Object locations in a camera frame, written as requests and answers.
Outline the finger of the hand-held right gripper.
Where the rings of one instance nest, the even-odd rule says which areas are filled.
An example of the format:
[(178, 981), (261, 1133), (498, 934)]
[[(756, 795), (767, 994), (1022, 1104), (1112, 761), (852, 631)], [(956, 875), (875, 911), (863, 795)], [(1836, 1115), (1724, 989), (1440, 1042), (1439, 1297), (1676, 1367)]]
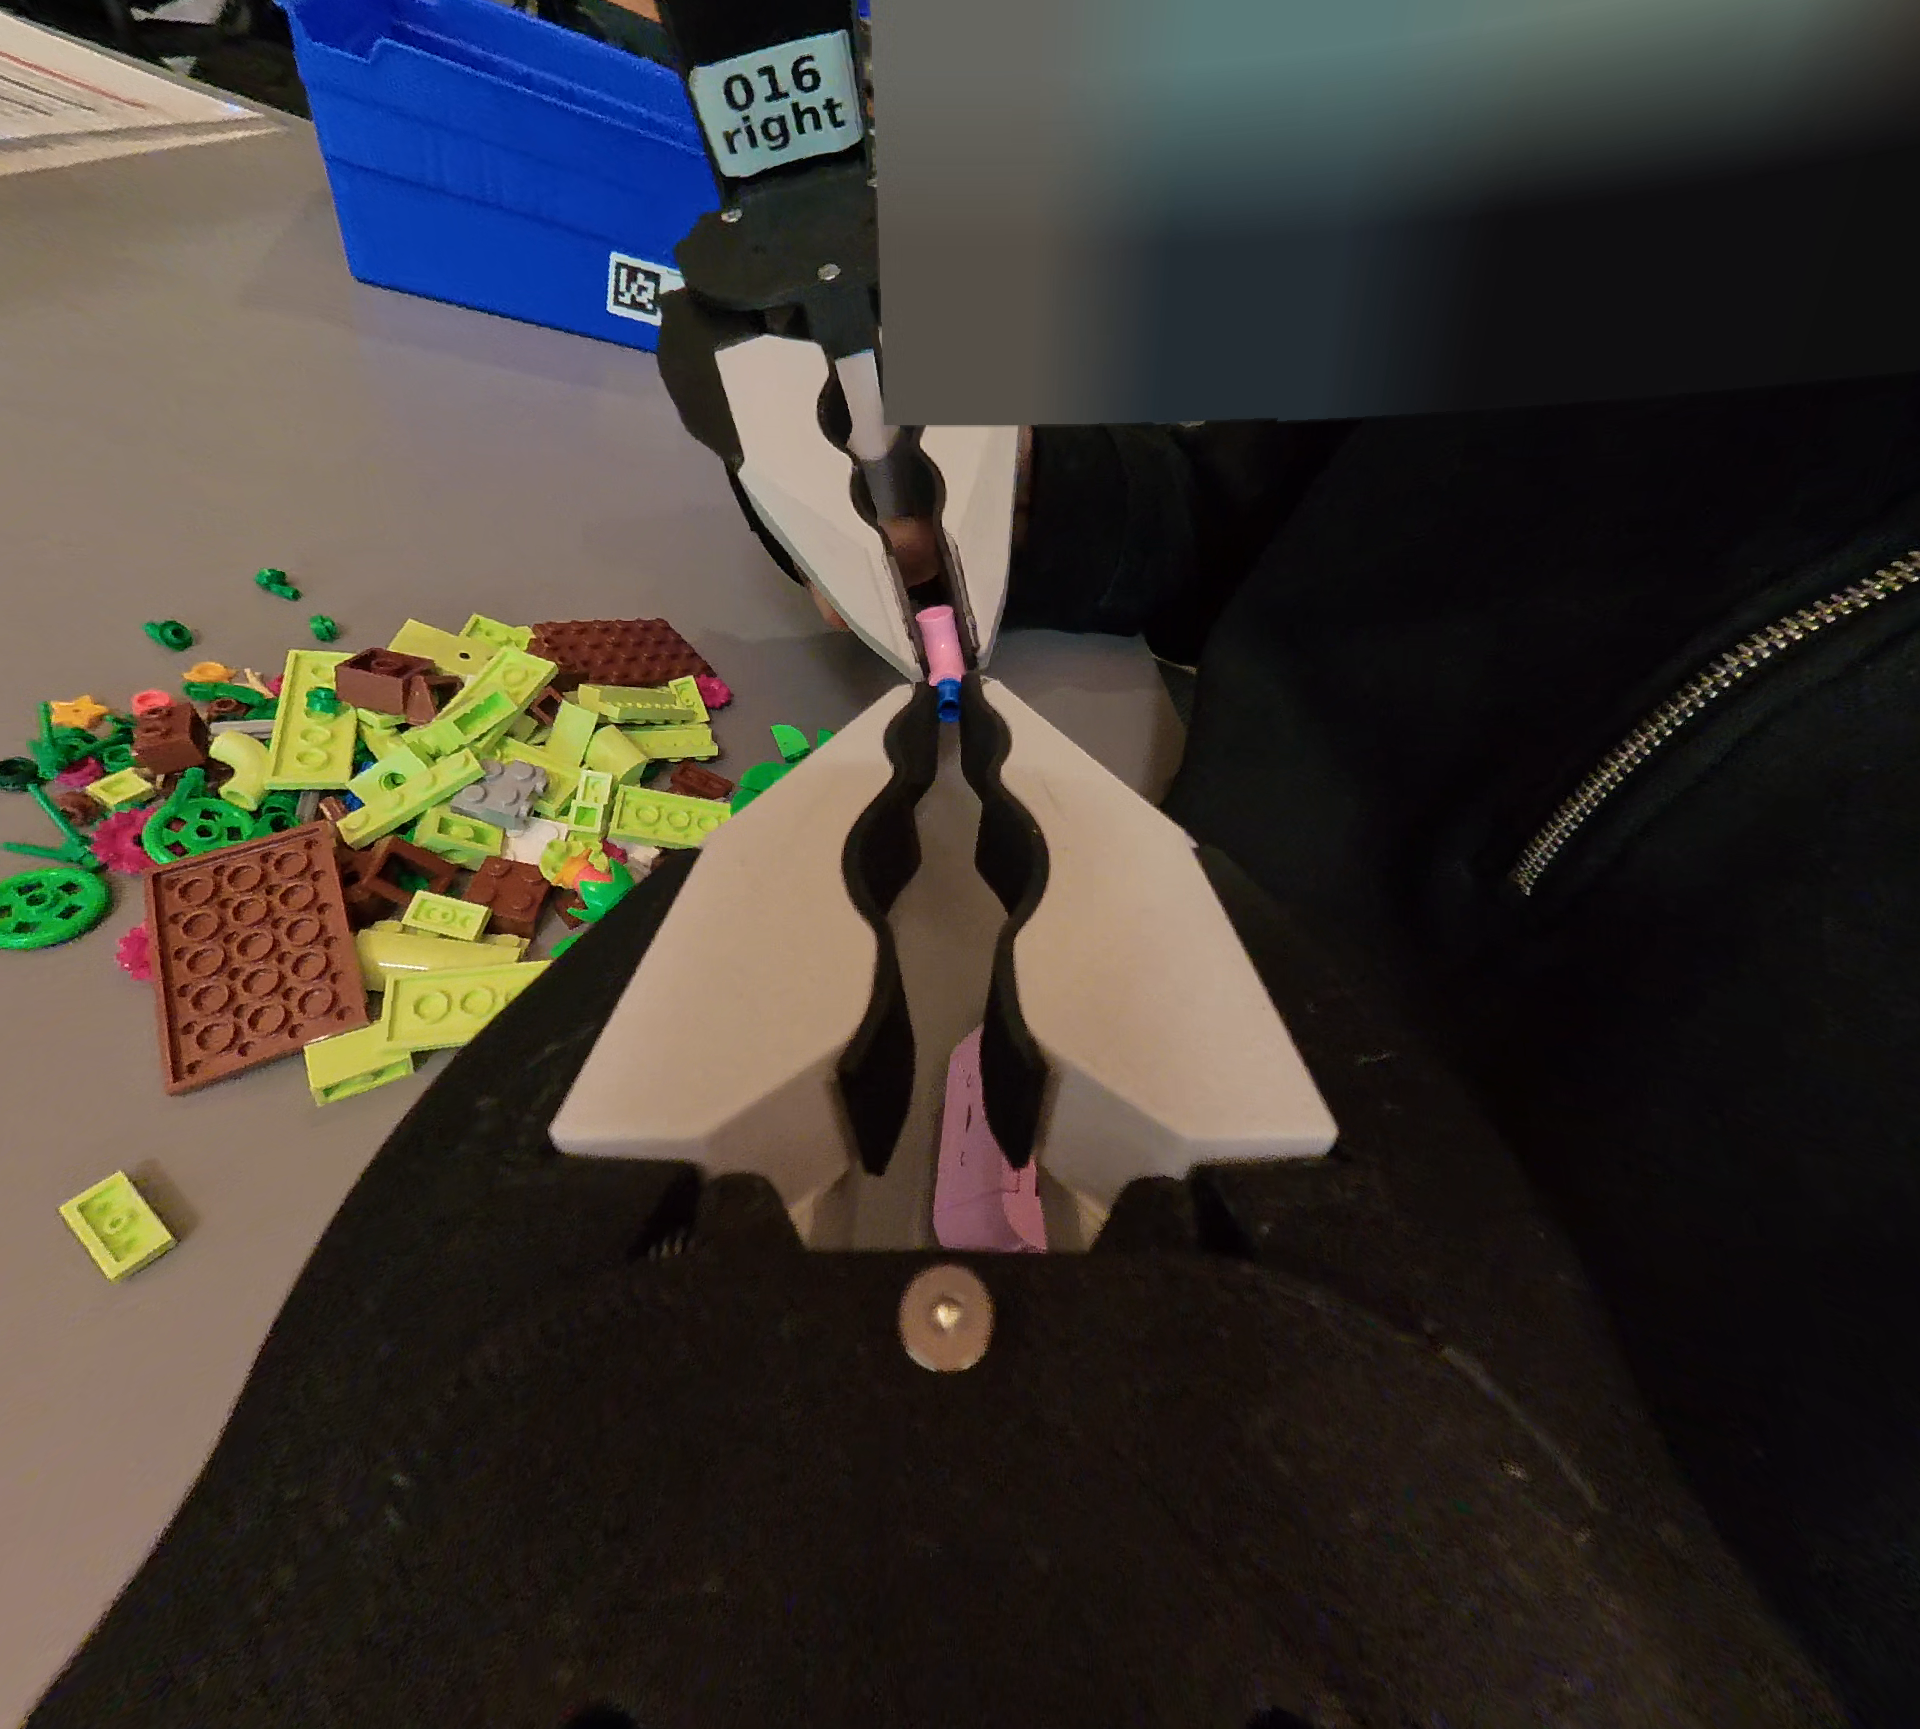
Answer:
[(926, 424), (941, 578), (970, 665), (996, 647), (1014, 558), (1024, 431), (1021, 424)]
[(860, 512), (860, 467), (822, 429), (828, 357), (815, 343), (762, 334), (720, 350), (742, 460), (762, 525), (850, 632), (919, 682), (922, 656), (894, 550)]

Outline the pile of toy bricks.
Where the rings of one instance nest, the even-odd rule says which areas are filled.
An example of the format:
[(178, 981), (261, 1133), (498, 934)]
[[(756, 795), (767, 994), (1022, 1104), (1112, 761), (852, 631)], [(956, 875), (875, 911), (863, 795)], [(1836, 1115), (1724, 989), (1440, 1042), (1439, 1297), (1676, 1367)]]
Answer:
[(175, 682), (41, 702), (5, 792), (51, 839), (5, 844), (2, 923), (7, 956), (120, 923), (118, 965), (157, 1017), (145, 875), (330, 823), (369, 1023), (272, 1061), (296, 1058), (326, 1107), (466, 1049), (659, 865), (617, 863), (578, 893), (538, 867), (594, 736), (704, 724), (720, 773), (733, 691), (660, 619), (409, 619), (354, 650), (327, 615), (307, 631), (256, 672), (157, 619), (145, 634), (180, 662)]

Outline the blue plastic bin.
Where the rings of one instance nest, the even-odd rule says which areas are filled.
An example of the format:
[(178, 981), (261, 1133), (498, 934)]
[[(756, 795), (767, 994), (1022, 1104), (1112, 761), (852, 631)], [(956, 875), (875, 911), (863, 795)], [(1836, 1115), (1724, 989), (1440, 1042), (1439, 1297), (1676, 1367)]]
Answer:
[(496, 0), (277, 0), (360, 282), (652, 352), (718, 207), (677, 72)]

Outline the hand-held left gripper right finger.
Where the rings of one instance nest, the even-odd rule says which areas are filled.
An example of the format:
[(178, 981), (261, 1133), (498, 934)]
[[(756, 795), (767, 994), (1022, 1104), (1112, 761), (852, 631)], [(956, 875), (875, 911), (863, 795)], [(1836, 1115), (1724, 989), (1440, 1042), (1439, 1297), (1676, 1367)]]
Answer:
[(1088, 1247), (1123, 1188), (1321, 1159), (1333, 1115), (1194, 844), (1007, 686), (962, 690), (976, 867), (1007, 920), (983, 1110)]

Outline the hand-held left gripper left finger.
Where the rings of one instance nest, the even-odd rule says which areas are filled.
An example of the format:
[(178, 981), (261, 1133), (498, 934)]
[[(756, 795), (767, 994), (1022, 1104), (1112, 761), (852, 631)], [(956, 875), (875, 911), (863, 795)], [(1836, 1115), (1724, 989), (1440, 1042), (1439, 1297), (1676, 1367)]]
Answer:
[(922, 863), (922, 687), (882, 696), (709, 839), (553, 1119), (557, 1150), (879, 1175), (915, 1055), (889, 917)]

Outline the printed paper sheet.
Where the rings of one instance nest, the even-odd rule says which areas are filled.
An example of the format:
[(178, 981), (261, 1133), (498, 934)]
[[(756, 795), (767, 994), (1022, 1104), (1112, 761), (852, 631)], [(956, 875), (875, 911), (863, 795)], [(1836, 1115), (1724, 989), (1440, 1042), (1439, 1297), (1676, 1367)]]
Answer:
[(307, 122), (2, 14), (2, 177), (228, 147)]

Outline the small lime green plate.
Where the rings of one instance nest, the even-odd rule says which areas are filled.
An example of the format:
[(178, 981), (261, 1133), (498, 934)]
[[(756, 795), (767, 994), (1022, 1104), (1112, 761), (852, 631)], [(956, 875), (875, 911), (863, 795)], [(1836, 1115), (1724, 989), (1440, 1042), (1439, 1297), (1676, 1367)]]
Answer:
[(175, 1234), (121, 1169), (64, 1200), (57, 1214), (89, 1263), (112, 1285), (123, 1282), (178, 1247)]

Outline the person's right forearm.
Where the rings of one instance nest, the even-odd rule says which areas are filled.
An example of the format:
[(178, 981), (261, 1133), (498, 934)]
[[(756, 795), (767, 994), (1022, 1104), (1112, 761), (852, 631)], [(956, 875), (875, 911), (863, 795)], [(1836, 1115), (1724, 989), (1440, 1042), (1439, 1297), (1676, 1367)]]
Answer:
[(1159, 662), (1196, 665), (1355, 431), (1355, 421), (1032, 427), (1005, 624), (1140, 637)]

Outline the toy flower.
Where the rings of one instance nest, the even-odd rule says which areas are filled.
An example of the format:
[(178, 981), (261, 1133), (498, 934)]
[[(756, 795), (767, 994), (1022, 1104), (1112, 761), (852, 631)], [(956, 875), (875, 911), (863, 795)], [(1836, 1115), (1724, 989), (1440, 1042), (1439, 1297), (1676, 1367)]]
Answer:
[(986, 1119), (977, 1025), (956, 1047), (942, 1101), (933, 1236), (947, 1251), (1043, 1253), (1039, 1172), (1013, 1165)]

